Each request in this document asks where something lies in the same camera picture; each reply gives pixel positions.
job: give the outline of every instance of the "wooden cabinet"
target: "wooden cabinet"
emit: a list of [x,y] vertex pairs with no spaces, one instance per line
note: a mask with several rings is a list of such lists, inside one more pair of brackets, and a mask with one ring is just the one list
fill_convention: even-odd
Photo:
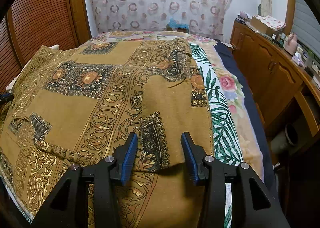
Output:
[[235,23],[231,38],[239,69],[267,127],[293,99],[303,81],[267,39]]

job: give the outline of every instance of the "pink vase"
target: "pink vase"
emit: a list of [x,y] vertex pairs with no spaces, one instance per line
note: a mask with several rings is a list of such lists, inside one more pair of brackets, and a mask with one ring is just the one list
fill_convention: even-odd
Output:
[[288,42],[285,46],[285,50],[290,53],[292,56],[295,54],[295,52],[297,51],[297,47],[298,47],[298,37],[293,33],[290,34],[288,37]]

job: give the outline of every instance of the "silver screw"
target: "silver screw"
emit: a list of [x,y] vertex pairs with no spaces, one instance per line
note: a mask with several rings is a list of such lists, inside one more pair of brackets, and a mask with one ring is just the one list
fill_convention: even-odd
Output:
[[79,164],[72,164],[70,166],[70,169],[73,170],[73,171],[77,170],[78,168],[79,168]]
[[243,169],[247,170],[247,169],[250,167],[250,165],[249,165],[247,162],[242,162],[242,163],[241,163],[241,167],[242,167]]
[[214,157],[212,157],[211,155],[205,156],[204,159],[205,159],[207,162],[213,162],[213,161],[214,161]]
[[113,162],[114,160],[115,160],[115,158],[113,156],[108,156],[105,159],[106,162]]

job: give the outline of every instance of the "cardboard box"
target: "cardboard box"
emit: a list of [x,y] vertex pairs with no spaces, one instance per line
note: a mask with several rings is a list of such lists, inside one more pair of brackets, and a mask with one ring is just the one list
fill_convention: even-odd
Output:
[[259,19],[252,17],[250,24],[256,28],[259,32],[267,34],[268,36],[272,37],[273,34],[277,35],[278,31],[273,30],[272,28],[265,25]]

